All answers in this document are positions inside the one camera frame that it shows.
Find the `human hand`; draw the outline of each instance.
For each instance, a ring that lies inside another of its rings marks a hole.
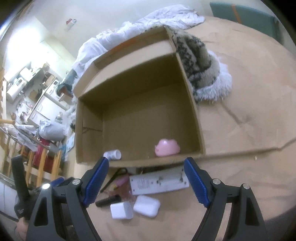
[[[27,231],[28,231],[28,222],[25,220],[25,218],[20,218],[20,220],[17,223],[16,231],[19,233],[22,240],[26,240]]]

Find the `storage box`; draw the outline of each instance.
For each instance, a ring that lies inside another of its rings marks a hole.
[[[179,55],[164,27],[132,38],[95,60],[74,89],[77,162],[119,149],[111,167],[159,166],[204,152],[197,108]],[[160,139],[181,152],[159,158]]]

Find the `red cloth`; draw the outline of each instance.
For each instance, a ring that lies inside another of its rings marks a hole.
[[[49,145],[50,144],[50,141],[48,140],[45,140],[43,138],[40,138],[40,142],[43,144],[43,145]],[[42,154],[42,151],[43,151],[43,147],[42,146],[38,146],[38,150],[37,152],[35,153],[35,157],[34,157],[34,160],[32,161],[32,166],[35,167],[35,168],[39,168],[39,165],[40,165],[40,160],[41,160],[41,154]],[[48,172],[48,173],[51,173],[52,172],[52,166],[53,166],[53,163],[54,163],[54,159],[52,157],[49,157],[47,156],[45,158],[45,163],[44,163],[44,168],[43,170],[45,172]]]

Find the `blue gripper pad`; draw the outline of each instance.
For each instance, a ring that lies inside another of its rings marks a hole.
[[[204,182],[202,181],[200,175],[197,173],[196,169],[194,168],[194,164],[195,166],[197,166],[197,164],[194,162],[194,160],[192,158],[186,158],[184,161],[184,171],[185,174],[191,184],[191,187],[197,197],[197,200],[199,203],[203,204],[204,207],[208,208],[211,204],[211,201],[208,198],[208,190],[206,185],[204,184]]]
[[[109,161],[107,158],[104,158],[85,188],[85,197],[83,200],[83,205],[85,207],[88,207],[91,203],[95,202],[100,188],[107,176],[108,169]]]
[[[50,185],[52,187],[55,187],[55,186],[59,185],[61,182],[63,182],[63,181],[65,181],[65,179],[63,177],[59,177],[56,180],[51,181]]]

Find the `white fur trim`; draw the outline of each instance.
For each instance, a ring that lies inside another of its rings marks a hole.
[[[228,72],[228,66],[226,64],[221,63],[214,52],[210,50],[208,52],[210,55],[214,56],[218,60],[220,66],[220,73],[215,83],[213,83],[210,86],[201,88],[197,90],[196,93],[194,93],[194,98],[196,101],[217,101],[220,98],[225,98],[232,89],[232,77]]]

